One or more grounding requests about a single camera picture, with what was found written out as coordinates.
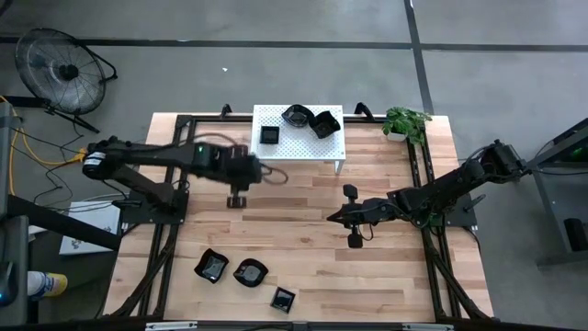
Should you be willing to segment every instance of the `table leg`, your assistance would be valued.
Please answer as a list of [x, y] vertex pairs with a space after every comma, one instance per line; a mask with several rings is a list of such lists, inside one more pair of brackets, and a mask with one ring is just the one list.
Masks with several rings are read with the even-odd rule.
[[334, 172], [335, 172], [336, 175], [341, 174], [341, 169], [343, 169], [343, 162], [344, 161], [345, 160], [343, 160], [343, 161], [335, 161], [334, 162]]

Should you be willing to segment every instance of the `wood plank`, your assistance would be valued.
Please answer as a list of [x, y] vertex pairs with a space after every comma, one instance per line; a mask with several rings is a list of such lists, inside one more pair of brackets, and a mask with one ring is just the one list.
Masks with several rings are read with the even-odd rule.
[[[153, 114], [148, 143], [171, 140], [175, 113]], [[221, 132], [239, 142], [250, 139], [250, 124], [199, 123], [197, 134]], [[434, 116], [427, 135], [437, 176], [458, 166], [447, 117]], [[290, 176], [286, 186], [265, 183], [245, 193], [248, 208], [228, 210], [229, 188], [188, 177], [190, 202], [180, 227], [165, 309], [166, 319], [243, 321], [427, 322], [433, 321], [423, 242], [407, 222], [380, 223], [363, 249], [349, 249], [349, 231], [325, 217], [346, 203], [343, 184], [355, 184], [360, 201], [384, 197], [390, 190], [411, 187], [405, 143], [388, 142], [379, 125], [345, 125], [346, 161], [340, 176], [333, 163], [271, 162]], [[226, 143], [221, 138], [202, 138]], [[420, 149], [417, 157], [422, 160]], [[141, 172], [163, 180], [165, 169], [142, 166]], [[144, 224], [125, 236], [108, 292], [105, 313], [122, 304], [141, 280], [153, 237]], [[362, 232], [369, 233], [363, 226]], [[487, 314], [492, 305], [475, 242], [460, 229], [447, 229], [456, 277]], [[217, 284], [198, 277], [194, 267], [212, 248], [231, 262]], [[232, 276], [246, 258], [269, 269], [264, 283], [246, 288]], [[160, 275], [155, 282], [156, 298]], [[442, 301], [448, 311], [445, 282]], [[269, 306], [276, 286], [297, 294], [290, 314]]]

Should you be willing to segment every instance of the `white pegboard shelf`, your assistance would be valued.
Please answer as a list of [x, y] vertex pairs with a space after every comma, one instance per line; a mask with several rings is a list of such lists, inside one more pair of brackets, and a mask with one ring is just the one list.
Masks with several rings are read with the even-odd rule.
[[[255, 105], [251, 129], [251, 152], [260, 160], [282, 161], [344, 161], [345, 128], [343, 106], [306, 106], [315, 115], [328, 110], [339, 121], [341, 130], [319, 139], [310, 126], [295, 128], [282, 119], [290, 105]], [[279, 127], [278, 144], [260, 143], [262, 126]]]

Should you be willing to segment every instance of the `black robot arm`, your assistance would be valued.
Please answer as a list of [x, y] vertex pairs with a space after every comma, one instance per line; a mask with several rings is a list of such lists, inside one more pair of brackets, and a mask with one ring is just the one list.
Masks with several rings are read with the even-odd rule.
[[450, 211], [457, 199], [486, 183], [506, 183], [529, 174], [525, 160], [511, 145], [496, 140], [472, 154], [459, 168], [420, 188], [402, 188], [388, 192], [386, 199], [371, 198], [356, 203], [357, 188], [345, 185], [344, 195], [349, 202], [327, 221], [351, 229], [349, 246], [362, 246], [358, 226], [377, 225], [382, 221], [401, 219], [417, 227], [428, 224], [430, 217]]
[[88, 145], [83, 172], [92, 179], [116, 180], [141, 193], [159, 210], [174, 208], [177, 195], [172, 184], [154, 183], [126, 165], [174, 166], [197, 177], [228, 184], [232, 196], [227, 203], [235, 208], [244, 207], [245, 200], [238, 193], [262, 180], [262, 165], [254, 155], [248, 154], [246, 145], [204, 142], [151, 145], [123, 142], [114, 136]]

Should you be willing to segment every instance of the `green plant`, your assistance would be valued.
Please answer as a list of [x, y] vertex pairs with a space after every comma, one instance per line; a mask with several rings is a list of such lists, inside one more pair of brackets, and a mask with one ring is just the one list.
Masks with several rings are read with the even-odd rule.
[[405, 134], [412, 144], [424, 143], [424, 123], [431, 117], [404, 107], [392, 107], [386, 112], [382, 132]]

